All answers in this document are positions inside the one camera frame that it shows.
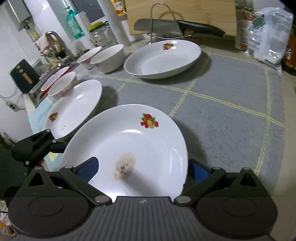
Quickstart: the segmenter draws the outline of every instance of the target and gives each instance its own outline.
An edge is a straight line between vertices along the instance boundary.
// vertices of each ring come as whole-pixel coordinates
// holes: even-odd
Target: beige countertop
[[[252,59],[244,52],[234,48],[234,42],[210,38],[190,39],[200,45],[202,51],[237,58],[251,63],[259,64],[257,60]],[[126,52],[133,52],[149,43],[148,39],[138,41],[125,48]],[[273,199],[278,207],[278,220],[271,233],[276,241],[290,240],[296,236],[296,93],[294,85],[296,77],[283,72],[281,76],[281,87],[283,92],[285,107],[285,148],[282,160],[281,171],[274,191]],[[28,114],[35,109],[34,105],[24,96],[26,110]]]

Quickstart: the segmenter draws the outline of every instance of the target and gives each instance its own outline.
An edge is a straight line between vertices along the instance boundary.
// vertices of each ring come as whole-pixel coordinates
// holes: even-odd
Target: green soap dispenser
[[[70,6],[65,8],[65,10],[66,9],[68,10],[68,16],[66,17],[66,22],[69,24],[72,32],[74,33],[75,38],[76,39],[82,38],[84,36],[84,33],[75,19],[75,15],[79,14],[79,12],[71,10]]]

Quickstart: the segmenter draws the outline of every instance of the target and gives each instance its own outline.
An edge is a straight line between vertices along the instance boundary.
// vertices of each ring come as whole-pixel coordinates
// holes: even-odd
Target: cutting board
[[[133,29],[140,18],[150,18],[150,9],[157,0],[126,0],[130,35],[145,32]],[[237,35],[237,21],[234,0],[164,0],[174,12],[176,19],[206,23],[218,27],[227,35]],[[156,5],[153,18],[173,19],[168,8]]]

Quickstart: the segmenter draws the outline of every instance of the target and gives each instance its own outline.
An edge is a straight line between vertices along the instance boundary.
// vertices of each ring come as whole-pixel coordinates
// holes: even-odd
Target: cleaver
[[[164,32],[172,32],[174,34],[180,34],[181,31],[185,32],[186,29],[191,30],[195,33],[199,34],[211,34],[218,37],[223,37],[225,32],[222,29],[219,29],[215,26],[205,24],[205,23],[195,23],[184,20],[177,20],[178,25],[175,20],[167,20],[167,19],[152,19],[153,24],[153,32],[154,33],[164,33]],[[151,19],[150,18],[141,18],[136,21],[134,25],[134,30],[138,31],[151,31]]]

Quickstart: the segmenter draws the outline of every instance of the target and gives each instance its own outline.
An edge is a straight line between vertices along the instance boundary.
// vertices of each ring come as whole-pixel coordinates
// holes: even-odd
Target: metal faucet
[[[69,56],[70,60],[76,61],[75,56],[73,55],[71,50],[68,49],[65,42],[61,39],[61,37],[56,32],[50,31],[50,32],[47,32],[45,35],[53,35],[53,36],[55,36],[56,39],[60,42],[63,49],[65,50],[66,54]]]

